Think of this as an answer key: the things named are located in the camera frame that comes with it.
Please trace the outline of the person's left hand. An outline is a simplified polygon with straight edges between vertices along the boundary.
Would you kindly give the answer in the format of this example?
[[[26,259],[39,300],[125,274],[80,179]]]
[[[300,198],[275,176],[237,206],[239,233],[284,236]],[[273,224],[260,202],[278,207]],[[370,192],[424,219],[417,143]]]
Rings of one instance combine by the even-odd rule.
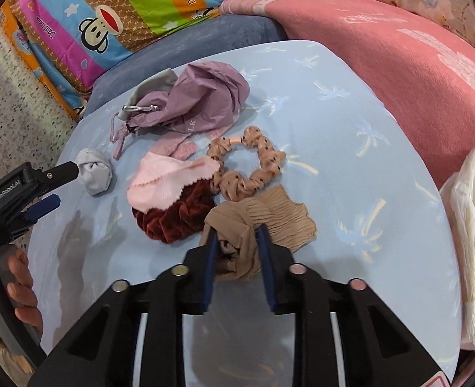
[[[44,330],[43,317],[37,308],[37,298],[33,291],[33,278],[30,274],[29,260],[26,252],[16,248],[14,253],[8,256],[8,270],[13,275],[14,281],[8,282],[6,291],[8,296],[17,304],[14,310],[15,316],[23,323],[29,324],[36,329],[39,336]],[[0,337],[0,346],[5,344]]]

